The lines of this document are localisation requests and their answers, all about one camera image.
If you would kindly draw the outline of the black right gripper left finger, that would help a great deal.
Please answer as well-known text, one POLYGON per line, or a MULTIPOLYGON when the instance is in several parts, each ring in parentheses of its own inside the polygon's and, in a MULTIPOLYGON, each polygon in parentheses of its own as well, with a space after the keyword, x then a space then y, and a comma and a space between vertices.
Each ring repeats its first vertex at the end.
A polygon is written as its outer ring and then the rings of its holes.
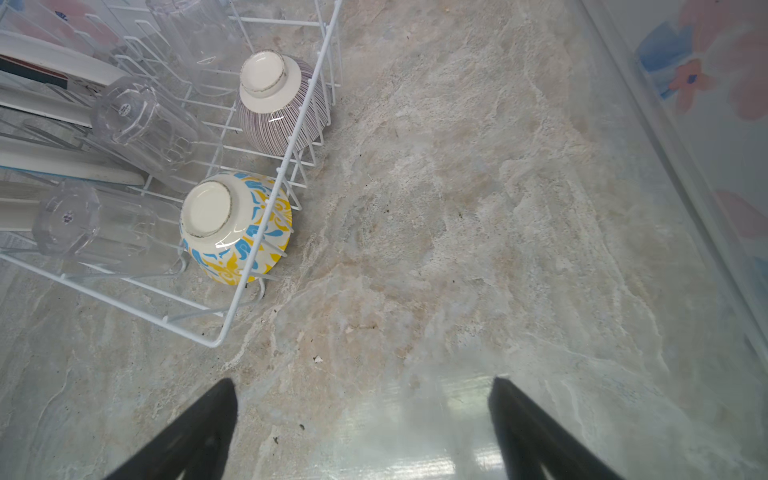
POLYGON ((108 477, 220 479, 237 420, 235 384, 224 378, 108 477))

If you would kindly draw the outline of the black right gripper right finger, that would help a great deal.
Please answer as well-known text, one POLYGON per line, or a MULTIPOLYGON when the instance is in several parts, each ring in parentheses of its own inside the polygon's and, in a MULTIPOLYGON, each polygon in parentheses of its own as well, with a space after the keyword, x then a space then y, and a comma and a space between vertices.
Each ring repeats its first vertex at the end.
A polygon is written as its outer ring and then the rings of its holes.
POLYGON ((512 381, 493 380, 488 408, 509 479, 618 479, 512 381))

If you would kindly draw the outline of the watermelon pattern plate blue rim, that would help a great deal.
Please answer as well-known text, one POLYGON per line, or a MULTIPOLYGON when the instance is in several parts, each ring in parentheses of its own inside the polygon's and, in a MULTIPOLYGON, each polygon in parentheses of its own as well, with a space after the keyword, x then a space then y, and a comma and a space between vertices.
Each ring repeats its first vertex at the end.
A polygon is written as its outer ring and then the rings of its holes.
POLYGON ((63 178, 143 186, 144 177, 99 153, 58 148, 31 140, 1 137, 1 167, 63 178))

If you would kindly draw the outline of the white plate in rack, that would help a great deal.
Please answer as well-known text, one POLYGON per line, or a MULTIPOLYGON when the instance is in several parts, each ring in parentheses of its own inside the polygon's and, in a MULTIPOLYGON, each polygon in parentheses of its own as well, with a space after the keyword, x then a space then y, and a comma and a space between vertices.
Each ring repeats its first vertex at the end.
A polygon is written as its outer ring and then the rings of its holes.
POLYGON ((65 100, 58 100, 43 94, 2 85, 0 93, 2 107, 30 113, 48 119, 91 128, 91 110, 65 100))

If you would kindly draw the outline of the clear faceted glass front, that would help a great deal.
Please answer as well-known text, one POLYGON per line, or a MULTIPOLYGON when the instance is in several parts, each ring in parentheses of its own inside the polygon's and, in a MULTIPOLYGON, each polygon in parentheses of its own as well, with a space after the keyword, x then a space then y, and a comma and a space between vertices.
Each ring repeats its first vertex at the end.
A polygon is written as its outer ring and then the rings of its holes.
POLYGON ((50 257, 163 275, 182 264, 179 219, 180 209, 165 201, 67 179, 40 201, 32 235, 50 257))

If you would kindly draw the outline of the clear faceted glass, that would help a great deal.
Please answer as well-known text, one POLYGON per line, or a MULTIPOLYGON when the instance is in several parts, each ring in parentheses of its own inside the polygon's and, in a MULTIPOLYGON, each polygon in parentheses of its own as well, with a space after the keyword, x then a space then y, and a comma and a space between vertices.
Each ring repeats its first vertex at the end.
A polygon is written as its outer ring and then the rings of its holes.
POLYGON ((163 275, 182 264, 179 219, 180 209, 165 201, 67 179, 40 201, 32 235, 50 257, 163 275))
POLYGON ((96 140, 181 194, 208 178, 218 137, 167 92, 126 76, 108 85, 91 108, 96 140))
POLYGON ((199 94, 218 97, 238 90, 250 49, 221 2, 155 0, 146 7, 199 94))

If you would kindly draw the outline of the blue yellow patterned bowl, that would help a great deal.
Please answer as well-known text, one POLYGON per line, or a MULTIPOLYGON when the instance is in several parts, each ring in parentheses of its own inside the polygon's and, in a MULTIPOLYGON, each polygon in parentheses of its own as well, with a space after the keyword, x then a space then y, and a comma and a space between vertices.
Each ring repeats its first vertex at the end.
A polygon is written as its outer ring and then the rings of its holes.
MULTIPOLYGON (((275 181, 264 175, 225 172, 196 185, 181 208, 182 246, 212 280, 240 283, 275 181)), ((292 234, 292 208, 283 189, 252 265, 250 282, 270 272, 285 256, 292 234)))

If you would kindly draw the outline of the clear faceted glass middle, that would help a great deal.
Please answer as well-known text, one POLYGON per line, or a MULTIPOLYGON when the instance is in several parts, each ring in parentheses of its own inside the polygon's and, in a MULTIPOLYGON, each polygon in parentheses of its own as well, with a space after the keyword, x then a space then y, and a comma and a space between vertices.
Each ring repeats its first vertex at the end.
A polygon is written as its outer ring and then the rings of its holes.
POLYGON ((91 108, 96 140, 181 194, 208 178, 218 137, 167 92, 126 76, 108 85, 91 108))

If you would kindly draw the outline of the purple striped bowl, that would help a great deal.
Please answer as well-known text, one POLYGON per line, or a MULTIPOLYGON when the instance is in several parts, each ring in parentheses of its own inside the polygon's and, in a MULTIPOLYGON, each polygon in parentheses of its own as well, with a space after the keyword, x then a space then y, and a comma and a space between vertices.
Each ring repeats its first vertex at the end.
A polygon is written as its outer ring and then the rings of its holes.
POLYGON ((301 151, 319 139, 330 122, 325 89, 309 83, 314 67, 271 50, 254 53, 242 65, 237 112, 247 140, 260 153, 283 157, 295 129, 301 151))

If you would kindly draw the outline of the clear faceted glass back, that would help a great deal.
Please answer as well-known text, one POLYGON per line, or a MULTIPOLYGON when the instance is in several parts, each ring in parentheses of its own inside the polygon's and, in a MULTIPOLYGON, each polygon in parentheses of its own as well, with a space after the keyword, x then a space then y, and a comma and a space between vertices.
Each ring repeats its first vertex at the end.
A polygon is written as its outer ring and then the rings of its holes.
POLYGON ((199 94, 218 97, 238 90, 250 49, 221 2, 155 0, 146 7, 199 94))

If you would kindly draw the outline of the white plate dark underside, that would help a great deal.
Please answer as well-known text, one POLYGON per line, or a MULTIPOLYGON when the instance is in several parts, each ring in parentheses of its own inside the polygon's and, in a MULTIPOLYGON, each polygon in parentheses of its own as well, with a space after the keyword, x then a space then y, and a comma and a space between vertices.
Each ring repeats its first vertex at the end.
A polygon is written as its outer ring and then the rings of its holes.
POLYGON ((127 73, 66 47, 15 32, 1 31, 1 54, 26 63, 108 86, 127 73))

